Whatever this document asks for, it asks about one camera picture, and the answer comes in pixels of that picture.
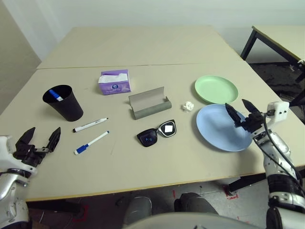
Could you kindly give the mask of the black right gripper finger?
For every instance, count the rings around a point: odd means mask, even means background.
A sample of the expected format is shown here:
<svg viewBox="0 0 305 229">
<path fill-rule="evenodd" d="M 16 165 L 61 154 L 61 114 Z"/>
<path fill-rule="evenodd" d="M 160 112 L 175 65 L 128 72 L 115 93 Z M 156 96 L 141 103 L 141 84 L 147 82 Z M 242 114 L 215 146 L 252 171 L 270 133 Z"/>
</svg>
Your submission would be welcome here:
<svg viewBox="0 0 305 229">
<path fill-rule="evenodd" d="M 242 99 L 242 102 L 245 106 L 245 108 L 251 113 L 251 114 L 261 114 L 261 112 L 248 100 Z"/>
<path fill-rule="evenodd" d="M 244 117 L 241 117 L 239 113 L 228 103 L 225 103 L 225 109 L 229 114 L 229 116 L 231 117 L 231 119 L 233 120 L 235 127 L 244 128 L 244 122 L 245 122 Z"/>
</svg>

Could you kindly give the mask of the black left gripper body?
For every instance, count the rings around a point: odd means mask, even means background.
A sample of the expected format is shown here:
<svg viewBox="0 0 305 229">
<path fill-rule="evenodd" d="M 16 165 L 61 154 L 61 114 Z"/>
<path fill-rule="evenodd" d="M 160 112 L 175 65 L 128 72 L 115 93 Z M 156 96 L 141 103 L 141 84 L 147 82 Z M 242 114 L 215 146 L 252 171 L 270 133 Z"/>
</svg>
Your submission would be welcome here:
<svg viewBox="0 0 305 229">
<path fill-rule="evenodd" d="M 16 151 L 13 156 L 21 160 L 22 163 L 37 167 L 47 154 L 47 148 L 36 148 L 35 145 L 29 145 L 22 142 L 16 143 Z"/>
</svg>

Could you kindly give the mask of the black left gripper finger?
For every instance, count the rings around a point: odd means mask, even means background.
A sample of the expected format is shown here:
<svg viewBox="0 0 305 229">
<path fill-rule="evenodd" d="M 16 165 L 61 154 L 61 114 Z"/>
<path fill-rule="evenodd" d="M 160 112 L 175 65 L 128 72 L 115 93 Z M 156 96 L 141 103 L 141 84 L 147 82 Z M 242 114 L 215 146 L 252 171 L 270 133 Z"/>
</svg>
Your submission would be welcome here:
<svg viewBox="0 0 305 229">
<path fill-rule="evenodd" d="M 58 127 L 50 136 L 49 142 L 46 147 L 44 147 L 45 153 L 51 153 L 55 150 L 61 136 L 61 128 Z"/>
<path fill-rule="evenodd" d="M 31 129 L 27 130 L 17 141 L 15 144 L 16 149 L 19 149 L 23 145 L 28 145 L 29 142 L 32 140 L 34 132 L 35 132 L 35 127 L 32 127 Z"/>
</svg>

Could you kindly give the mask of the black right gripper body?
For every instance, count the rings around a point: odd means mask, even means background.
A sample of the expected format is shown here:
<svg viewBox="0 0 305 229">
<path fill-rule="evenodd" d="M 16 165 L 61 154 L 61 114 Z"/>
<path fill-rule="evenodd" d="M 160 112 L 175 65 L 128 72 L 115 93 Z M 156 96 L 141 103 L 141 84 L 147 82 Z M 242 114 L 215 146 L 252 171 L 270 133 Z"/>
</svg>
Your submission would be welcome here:
<svg viewBox="0 0 305 229">
<path fill-rule="evenodd" d="M 249 133 L 254 133 L 262 127 L 263 115 L 261 112 L 250 113 L 246 118 L 241 118 L 240 126 Z"/>
</svg>

